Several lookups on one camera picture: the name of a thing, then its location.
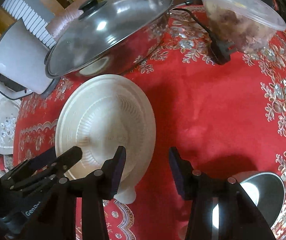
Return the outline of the cream plastic bowl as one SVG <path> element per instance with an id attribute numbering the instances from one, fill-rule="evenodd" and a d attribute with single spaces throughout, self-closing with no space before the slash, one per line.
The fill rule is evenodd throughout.
<path id="1" fill-rule="evenodd" d="M 126 149 L 126 163 L 116 200 L 132 204 L 135 187 L 146 173 L 156 141 L 154 112 L 146 94 L 131 80 L 106 74 L 78 87 L 60 113 L 55 151 L 61 155 L 73 146 L 82 158 L 65 175 L 80 179 L 102 167 L 118 146 Z"/>

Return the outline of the stainless steel bowl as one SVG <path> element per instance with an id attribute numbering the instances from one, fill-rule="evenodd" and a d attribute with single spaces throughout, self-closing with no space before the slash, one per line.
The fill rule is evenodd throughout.
<path id="1" fill-rule="evenodd" d="M 230 176 L 229 183 L 238 182 L 253 204 L 257 207 L 269 227 L 272 227 L 285 198 L 285 185 L 272 172 L 245 171 Z"/>

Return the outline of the white ornate chair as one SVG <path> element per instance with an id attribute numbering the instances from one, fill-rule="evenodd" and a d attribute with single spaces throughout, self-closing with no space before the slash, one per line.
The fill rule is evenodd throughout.
<path id="1" fill-rule="evenodd" d="M 0 94 L 0 154 L 12 155 L 20 100 L 10 100 Z"/>

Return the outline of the red floral tablecloth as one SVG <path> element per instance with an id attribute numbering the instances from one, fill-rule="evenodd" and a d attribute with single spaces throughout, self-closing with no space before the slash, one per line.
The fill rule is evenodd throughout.
<path id="1" fill-rule="evenodd" d="M 163 43 L 126 74 L 149 98 L 157 135 L 135 202 L 104 204 L 110 239 L 178 238 L 190 205 L 174 185 L 172 146 L 211 177 L 270 171 L 286 186 L 286 31 L 223 66 L 210 58 L 209 41 L 187 12 L 174 11 Z M 272 230 L 286 239 L 286 193 Z"/>

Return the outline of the white electric kettle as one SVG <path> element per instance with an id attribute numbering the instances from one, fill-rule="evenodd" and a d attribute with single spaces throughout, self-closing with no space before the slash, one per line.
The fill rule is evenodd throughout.
<path id="1" fill-rule="evenodd" d="M 14 91 L 0 81 L 0 93 L 17 100 L 36 93 L 46 98 L 59 79 L 46 76 L 47 47 L 26 29 L 20 18 L 0 37 L 0 74 L 23 87 Z"/>

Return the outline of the steel pot with glass lid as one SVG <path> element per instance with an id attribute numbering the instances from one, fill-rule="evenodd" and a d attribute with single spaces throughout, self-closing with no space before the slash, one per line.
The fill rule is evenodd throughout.
<path id="1" fill-rule="evenodd" d="M 44 63 L 47 77 L 122 74 L 164 38 L 173 0 L 88 0 Z"/>

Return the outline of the clear plastic food container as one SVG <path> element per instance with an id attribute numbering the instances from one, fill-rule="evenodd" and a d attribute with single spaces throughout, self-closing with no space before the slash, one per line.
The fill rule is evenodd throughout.
<path id="1" fill-rule="evenodd" d="M 261 0 L 202 0 L 202 3 L 212 32 L 244 53 L 266 47 L 278 31 L 286 30 L 283 18 Z"/>

